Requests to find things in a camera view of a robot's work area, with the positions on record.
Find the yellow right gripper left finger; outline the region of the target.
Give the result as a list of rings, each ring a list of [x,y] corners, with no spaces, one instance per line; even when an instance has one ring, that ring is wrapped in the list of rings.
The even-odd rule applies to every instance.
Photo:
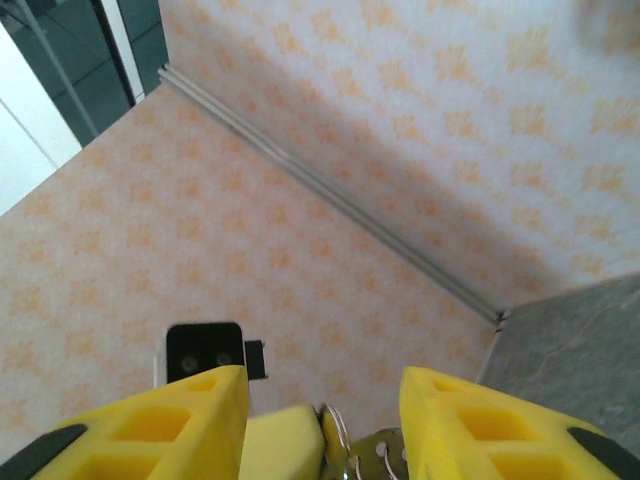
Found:
[[[245,368],[214,368],[67,419],[0,480],[238,480],[248,405]]]

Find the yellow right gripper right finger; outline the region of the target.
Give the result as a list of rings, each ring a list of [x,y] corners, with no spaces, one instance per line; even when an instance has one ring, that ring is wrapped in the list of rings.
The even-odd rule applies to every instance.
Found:
[[[578,418],[423,367],[399,390],[409,480],[640,480],[640,459]]]

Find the silver split keyring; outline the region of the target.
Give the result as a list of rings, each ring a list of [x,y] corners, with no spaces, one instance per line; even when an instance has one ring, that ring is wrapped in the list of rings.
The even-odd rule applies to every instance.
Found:
[[[339,410],[330,404],[324,404],[321,408],[322,428],[327,440],[338,442],[347,453],[350,452],[351,442],[348,429]]]

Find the white room panel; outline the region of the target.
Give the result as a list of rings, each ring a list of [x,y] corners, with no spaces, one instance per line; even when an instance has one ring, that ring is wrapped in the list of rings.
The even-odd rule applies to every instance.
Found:
[[[82,146],[0,24],[0,216]]]

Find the dark glass partition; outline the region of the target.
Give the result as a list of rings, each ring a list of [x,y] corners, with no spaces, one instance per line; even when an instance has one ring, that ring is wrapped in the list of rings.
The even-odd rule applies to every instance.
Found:
[[[81,145],[133,106],[92,3],[96,0],[0,0],[0,22]],[[115,0],[146,94],[168,61],[158,0]]]

